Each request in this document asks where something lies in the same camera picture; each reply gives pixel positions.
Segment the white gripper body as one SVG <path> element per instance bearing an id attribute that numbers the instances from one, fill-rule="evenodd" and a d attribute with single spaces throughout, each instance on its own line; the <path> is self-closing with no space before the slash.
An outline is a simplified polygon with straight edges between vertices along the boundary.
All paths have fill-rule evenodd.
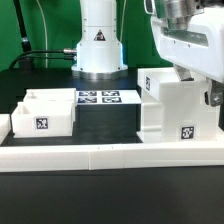
<path id="1" fill-rule="evenodd" d="M 224 83 L 224 0 L 144 0 L 162 59 Z"/>

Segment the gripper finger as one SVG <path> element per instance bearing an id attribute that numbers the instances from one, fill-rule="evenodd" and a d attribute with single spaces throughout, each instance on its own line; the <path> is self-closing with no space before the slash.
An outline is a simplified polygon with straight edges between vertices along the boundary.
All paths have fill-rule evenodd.
<path id="1" fill-rule="evenodd" d="M 177 64 L 174 64 L 174 70 L 175 70 L 176 74 L 178 75 L 178 78 L 181 82 L 194 80 L 194 78 L 191 76 L 189 69 L 186 69 Z"/>
<path id="2" fill-rule="evenodd" d="M 224 103 L 224 84 L 212 79 L 207 80 L 208 90 L 205 92 L 205 103 L 212 107 Z"/>

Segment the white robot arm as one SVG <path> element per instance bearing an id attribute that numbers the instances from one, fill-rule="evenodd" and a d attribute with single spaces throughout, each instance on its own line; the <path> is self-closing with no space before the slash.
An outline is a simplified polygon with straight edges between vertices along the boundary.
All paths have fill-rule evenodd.
<path id="1" fill-rule="evenodd" d="M 124 70 L 116 36 L 116 0 L 80 0 L 82 38 L 72 69 L 92 79 Z M 159 56 L 182 80 L 193 72 L 210 80 L 207 103 L 224 103 L 224 1 L 144 0 Z"/>

